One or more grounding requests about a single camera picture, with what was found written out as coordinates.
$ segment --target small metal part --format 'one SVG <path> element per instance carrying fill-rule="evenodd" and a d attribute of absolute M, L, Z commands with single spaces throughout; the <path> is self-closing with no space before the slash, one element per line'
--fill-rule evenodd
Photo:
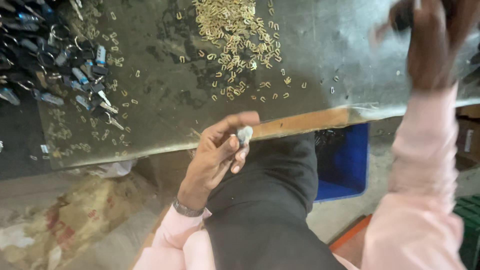
<path fill-rule="evenodd" d="M 247 146 L 250 140 L 252 139 L 253 128 L 251 126 L 245 126 L 243 128 L 238 128 L 235 136 L 239 140 L 240 147 Z"/>

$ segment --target metal key blade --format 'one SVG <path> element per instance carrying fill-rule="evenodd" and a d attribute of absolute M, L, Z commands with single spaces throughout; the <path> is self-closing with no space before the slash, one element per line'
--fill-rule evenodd
<path fill-rule="evenodd" d="M 102 108 L 105 108 L 107 110 L 109 110 L 110 112 L 114 113 L 114 114 L 117 114 L 119 113 L 119 111 L 117 111 L 116 109 L 112 108 L 111 106 L 109 106 L 108 104 L 106 104 L 104 101 L 102 101 L 102 103 L 100 103 L 100 106 Z"/>

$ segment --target metal work surface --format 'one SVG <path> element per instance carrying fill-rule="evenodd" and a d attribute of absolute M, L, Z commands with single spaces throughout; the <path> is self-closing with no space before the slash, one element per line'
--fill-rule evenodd
<path fill-rule="evenodd" d="M 268 13 L 267 1 L 257 1 L 256 15 L 263 18 L 265 28 L 268 21 L 280 26 L 283 60 L 271 62 L 271 69 L 259 65 L 255 71 L 237 74 L 235 85 L 241 80 L 248 88 L 233 101 L 220 95 L 220 89 L 230 85 L 229 76 L 216 78 L 221 64 L 206 58 L 222 49 L 201 41 L 190 1 L 97 1 L 85 3 L 85 12 L 94 7 L 98 10 L 84 14 L 86 23 L 73 17 L 70 22 L 73 31 L 86 36 L 92 27 L 93 32 L 98 30 L 95 40 L 107 50 L 115 44 L 102 35 L 117 33 L 119 49 L 110 53 L 123 57 L 124 62 L 122 67 L 109 66 L 108 83 L 114 84 L 115 79 L 117 86 L 115 91 L 110 89 L 108 98 L 119 107 L 119 122 L 129 131 L 92 123 L 95 120 L 83 107 L 77 110 L 68 101 L 74 100 L 72 90 L 63 107 L 42 103 L 40 115 L 54 169 L 192 148 L 199 140 L 196 133 L 243 110 L 257 110 L 261 120 L 268 121 L 345 106 L 351 108 L 352 123 L 405 111 L 410 87 L 405 72 L 408 35 L 389 35 L 375 53 L 368 45 L 368 31 L 383 22 L 393 1 L 274 0 L 273 16 Z M 466 59 L 476 52 L 477 43 L 478 35 L 472 34 L 463 47 L 458 60 L 461 75 L 474 69 Z M 204 57 L 198 55 L 199 50 L 205 52 Z M 283 81 L 287 76 L 291 87 Z M 212 87 L 213 81 L 218 81 L 217 87 Z M 259 88 L 261 82 L 272 86 Z M 275 93 L 278 98 L 272 99 Z M 462 105 L 480 103 L 480 91 L 474 84 L 461 86 L 458 99 Z"/>

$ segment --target green crate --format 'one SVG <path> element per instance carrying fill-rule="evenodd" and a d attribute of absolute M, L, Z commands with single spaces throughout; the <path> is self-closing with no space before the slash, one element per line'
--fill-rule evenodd
<path fill-rule="evenodd" d="M 457 198 L 453 212 L 465 224 L 460 258 L 468 270 L 476 270 L 480 250 L 480 195 Z"/>

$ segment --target fingernail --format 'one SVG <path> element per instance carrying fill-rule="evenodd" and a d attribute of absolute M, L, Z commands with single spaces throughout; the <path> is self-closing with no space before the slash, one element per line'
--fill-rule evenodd
<path fill-rule="evenodd" d="M 230 146 L 232 148 L 235 148 L 237 146 L 237 141 L 234 138 L 230 139 Z"/>

